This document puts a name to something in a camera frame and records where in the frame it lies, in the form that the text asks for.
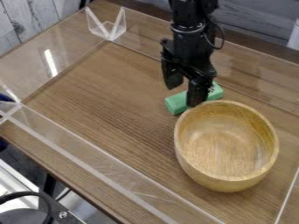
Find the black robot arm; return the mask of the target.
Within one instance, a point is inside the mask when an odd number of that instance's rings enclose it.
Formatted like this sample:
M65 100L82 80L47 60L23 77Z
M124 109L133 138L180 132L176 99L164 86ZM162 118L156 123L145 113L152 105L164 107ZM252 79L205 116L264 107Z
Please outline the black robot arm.
M224 43L216 45L216 30L222 32L212 12L218 0L168 0L172 11L172 38L162 38L161 69L164 85L169 90L188 80L188 107L206 101L217 75L210 55Z

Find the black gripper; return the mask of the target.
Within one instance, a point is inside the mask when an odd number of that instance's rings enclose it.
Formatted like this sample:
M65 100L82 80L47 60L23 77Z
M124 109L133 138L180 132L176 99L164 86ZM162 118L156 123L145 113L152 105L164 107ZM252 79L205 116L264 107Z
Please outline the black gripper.
M216 25L196 26L170 24L172 39L161 39L161 70L164 85L169 90L188 79L186 106L193 108L206 101L216 69L210 63Z

